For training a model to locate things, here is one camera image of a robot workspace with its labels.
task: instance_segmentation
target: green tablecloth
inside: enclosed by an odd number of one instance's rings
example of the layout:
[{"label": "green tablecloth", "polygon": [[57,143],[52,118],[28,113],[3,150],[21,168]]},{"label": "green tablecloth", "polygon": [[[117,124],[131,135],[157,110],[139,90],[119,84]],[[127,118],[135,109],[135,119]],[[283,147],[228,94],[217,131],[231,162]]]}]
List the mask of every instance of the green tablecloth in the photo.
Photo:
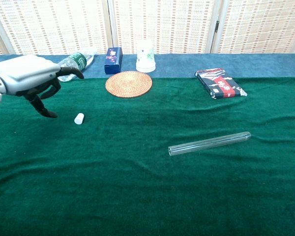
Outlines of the green tablecloth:
[{"label": "green tablecloth", "polygon": [[154,79],[131,99],[105,79],[62,83],[45,100],[57,119],[3,97],[0,235],[295,235],[295,78],[235,80],[247,97],[211,99],[196,78]]}]

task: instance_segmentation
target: glass tube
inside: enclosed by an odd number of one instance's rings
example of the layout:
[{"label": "glass tube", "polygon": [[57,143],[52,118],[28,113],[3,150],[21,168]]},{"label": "glass tube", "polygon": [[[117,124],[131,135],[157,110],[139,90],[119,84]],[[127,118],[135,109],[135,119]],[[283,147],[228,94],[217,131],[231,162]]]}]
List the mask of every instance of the glass tube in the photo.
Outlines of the glass tube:
[{"label": "glass tube", "polygon": [[251,137],[249,132],[242,132],[237,134],[231,134],[221,136],[213,139],[205,139],[197,142],[191,142],[186,144],[180,144],[176,146],[168,147],[168,153],[170,156],[179,155],[187,152],[203,150],[207,148],[214,148],[226,144],[233,144],[241,141],[246,141]]}]

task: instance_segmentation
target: blue box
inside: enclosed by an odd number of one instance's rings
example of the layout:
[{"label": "blue box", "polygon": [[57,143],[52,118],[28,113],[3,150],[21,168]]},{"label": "blue box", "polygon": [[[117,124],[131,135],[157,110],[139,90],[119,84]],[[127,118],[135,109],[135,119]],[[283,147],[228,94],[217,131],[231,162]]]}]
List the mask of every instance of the blue box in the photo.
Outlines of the blue box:
[{"label": "blue box", "polygon": [[109,48],[107,50],[104,69],[107,75],[121,72],[122,49]]}]

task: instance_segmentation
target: woven rattan coaster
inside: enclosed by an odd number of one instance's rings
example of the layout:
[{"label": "woven rattan coaster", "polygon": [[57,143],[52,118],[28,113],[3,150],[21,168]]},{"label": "woven rattan coaster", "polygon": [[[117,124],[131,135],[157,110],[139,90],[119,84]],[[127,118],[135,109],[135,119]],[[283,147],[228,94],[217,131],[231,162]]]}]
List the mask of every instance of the woven rattan coaster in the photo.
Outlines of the woven rattan coaster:
[{"label": "woven rattan coaster", "polygon": [[125,71],[106,81],[106,90],[117,97],[138,97],[152,87],[149,75],[137,71]]}]

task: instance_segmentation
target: robotic hand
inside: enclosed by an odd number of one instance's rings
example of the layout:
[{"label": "robotic hand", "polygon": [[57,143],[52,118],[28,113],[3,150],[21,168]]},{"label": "robotic hand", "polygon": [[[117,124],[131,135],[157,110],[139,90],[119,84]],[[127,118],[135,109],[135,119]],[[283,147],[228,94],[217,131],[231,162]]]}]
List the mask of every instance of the robotic hand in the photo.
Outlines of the robotic hand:
[{"label": "robotic hand", "polygon": [[74,67],[60,67],[50,60],[26,55],[0,62],[0,102],[3,94],[24,96],[44,117],[56,118],[48,111],[41,99],[53,96],[61,88],[59,76],[75,74],[83,79],[80,70]]}]

